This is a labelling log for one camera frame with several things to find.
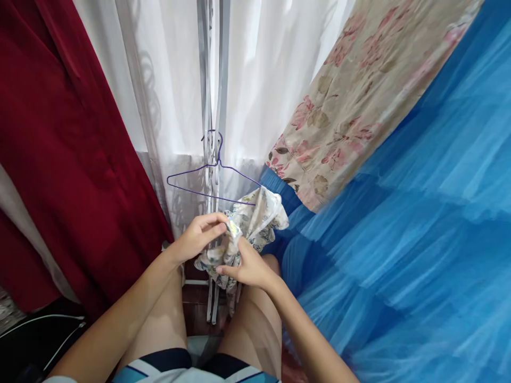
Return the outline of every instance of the blue tulle dress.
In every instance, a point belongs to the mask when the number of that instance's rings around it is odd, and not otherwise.
[[[484,3],[414,109],[320,213],[269,169],[262,182],[291,224],[266,250],[362,382],[511,381],[509,0]]]

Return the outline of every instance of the forearm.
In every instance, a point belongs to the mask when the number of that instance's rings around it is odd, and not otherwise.
[[[79,383],[106,381],[137,335],[167,284],[173,263],[168,249],[76,341],[50,373]]]
[[[285,282],[276,276],[265,290],[284,322],[309,380],[358,383],[357,377],[319,332]]]

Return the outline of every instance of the floral curtain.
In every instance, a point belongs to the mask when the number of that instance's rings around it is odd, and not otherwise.
[[[266,164],[317,212],[408,114],[483,0],[358,0]]]

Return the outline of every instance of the purple wire hanger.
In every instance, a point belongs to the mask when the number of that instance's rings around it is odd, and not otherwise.
[[[171,177],[175,177],[175,176],[180,176],[182,174],[187,174],[187,173],[193,173],[193,172],[196,172],[196,171],[199,171],[199,170],[202,170],[208,166],[214,168],[216,167],[218,164],[220,164],[220,166],[224,169],[232,169],[234,170],[236,173],[238,173],[240,176],[243,176],[249,180],[251,180],[252,182],[255,182],[256,184],[258,184],[259,186],[262,186],[260,183],[258,183],[257,181],[253,180],[252,178],[250,177],[247,177],[246,175],[244,175],[243,173],[239,172],[238,170],[234,169],[233,167],[231,166],[224,166],[224,164],[222,164],[222,159],[220,158],[220,151],[222,150],[222,145],[224,144],[224,138],[222,136],[222,133],[218,132],[218,134],[220,135],[220,147],[218,148],[218,154],[217,154],[217,163],[212,165],[212,164],[206,164],[206,165],[203,165],[201,166],[200,168],[198,169],[195,169],[195,170],[188,170],[186,172],[182,172],[182,173],[177,173],[177,174],[173,174],[172,176],[168,176],[167,177],[167,183],[170,185],[170,186],[174,186],[175,188],[178,188],[178,189],[181,189],[181,190],[184,190],[186,192],[191,192],[191,193],[195,193],[195,194],[199,194],[199,195],[202,195],[204,197],[211,197],[211,198],[217,198],[217,199],[223,199],[224,201],[229,201],[229,202],[234,202],[234,203],[240,203],[240,204],[243,204],[243,205],[251,205],[251,206],[255,206],[255,204],[250,204],[250,203],[247,203],[247,202],[240,202],[240,201],[233,201],[232,199],[226,199],[226,198],[222,198],[222,197],[215,197],[215,196],[212,196],[212,195],[209,195],[209,194],[204,194],[204,193],[199,193],[198,191],[193,191],[193,190],[188,190],[188,189],[185,189],[185,188],[182,188],[182,187],[179,187],[177,185],[173,185],[169,182],[169,178]]]

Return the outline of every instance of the floral garment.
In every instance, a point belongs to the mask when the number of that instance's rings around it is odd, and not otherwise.
[[[317,212],[396,128],[483,0],[357,0],[266,164]]]
[[[238,240],[241,236],[246,237],[253,248],[261,252],[263,247],[275,240],[274,229],[283,230],[289,226],[281,196],[270,192],[264,186],[244,196],[241,202],[255,206],[235,203],[232,212],[226,210],[229,225],[221,245],[207,250],[194,263],[197,269],[206,270],[218,286],[226,290],[231,316],[234,314],[240,290],[234,279],[218,275],[216,266],[239,266],[241,258]]]

